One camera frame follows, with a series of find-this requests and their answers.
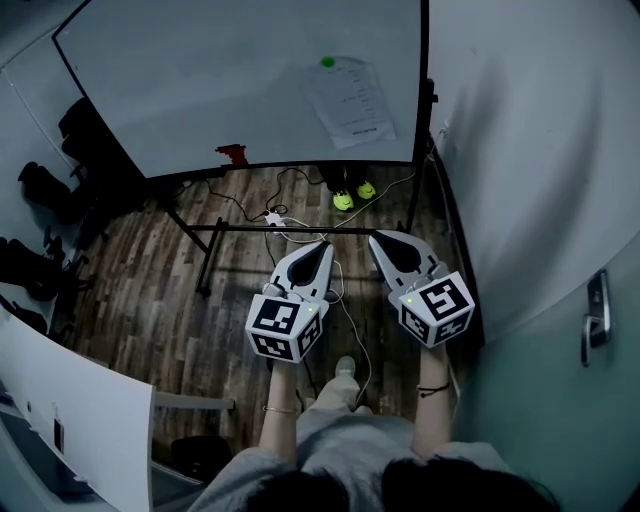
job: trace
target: dark hair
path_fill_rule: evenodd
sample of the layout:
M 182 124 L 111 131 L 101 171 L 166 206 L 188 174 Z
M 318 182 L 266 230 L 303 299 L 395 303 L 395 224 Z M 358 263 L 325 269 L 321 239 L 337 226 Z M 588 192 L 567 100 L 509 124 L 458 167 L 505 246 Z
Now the dark hair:
M 247 499 L 248 512 L 346 512 L 349 498 L 340 482 L 326 471 L 311 475 L 289 471 L 266 480 Z
M 389 464 L 382 475 L 382 501 L 386 512 L 560 510 L 551 493 L 539 487 L 546 497 L 516 475 L 436 457 L 425 465 L 408 460 Z

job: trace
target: small device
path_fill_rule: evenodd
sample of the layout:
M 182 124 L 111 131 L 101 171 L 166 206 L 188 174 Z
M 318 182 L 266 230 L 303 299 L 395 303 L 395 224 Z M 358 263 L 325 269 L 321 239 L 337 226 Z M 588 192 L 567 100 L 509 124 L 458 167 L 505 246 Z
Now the small device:
M 322 335 L 329 311 L 333 246 L 316 242 L 278 262 L 271 280 L 251 303 L 245 333 L 260 356 L 299 363 Z
M 424 240 L 398 231 L 369 237 L 376 267 L 391 289 L 398 321 L 427 348 L 440 345 L 469 326 L 475 303 L 458 272 L 449 273 Z
M 53 420 L 53 444 L 60 453 L 64 453 L 64 427 L 58 419 Z

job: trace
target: red object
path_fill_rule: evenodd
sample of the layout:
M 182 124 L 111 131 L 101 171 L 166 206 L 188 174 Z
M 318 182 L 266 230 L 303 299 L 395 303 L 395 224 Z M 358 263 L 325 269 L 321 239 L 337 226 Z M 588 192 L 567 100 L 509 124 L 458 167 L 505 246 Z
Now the red object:
M 244 156 L 246 147 L 247 146 L 241 146 L 240 144 L 231 144 L 230 146 L 220 146 L 216 148 L 216 151 L 231 158 L 231 165 L 248 165 L 249 162 L 247 162 L 247 158 Z

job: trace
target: door handle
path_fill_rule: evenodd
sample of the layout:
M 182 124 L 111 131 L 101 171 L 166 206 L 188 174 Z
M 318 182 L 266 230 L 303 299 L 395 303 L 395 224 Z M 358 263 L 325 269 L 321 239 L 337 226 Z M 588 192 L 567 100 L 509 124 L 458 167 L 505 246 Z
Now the door handle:
M 598 271 L 587 283 L 589 313 L 582 319 L 580 359 L 586 368 L 591 363 L 591 349 L 611 341 L 611 304 L 607 271 Z

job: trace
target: black strap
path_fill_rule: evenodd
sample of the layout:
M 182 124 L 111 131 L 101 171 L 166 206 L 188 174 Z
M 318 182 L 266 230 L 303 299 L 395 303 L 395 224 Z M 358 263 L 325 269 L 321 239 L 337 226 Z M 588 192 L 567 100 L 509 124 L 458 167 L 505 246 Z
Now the black strap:
M 449 383 L 447 382 L 441 388 L 421 388 L 419 385 L 416 386 L 416 389 L 420 392 L 420 398 L 426 398 L 431 395 L 435 395 L 438 391 L 444 391 L 445 389 L 449 389 Z

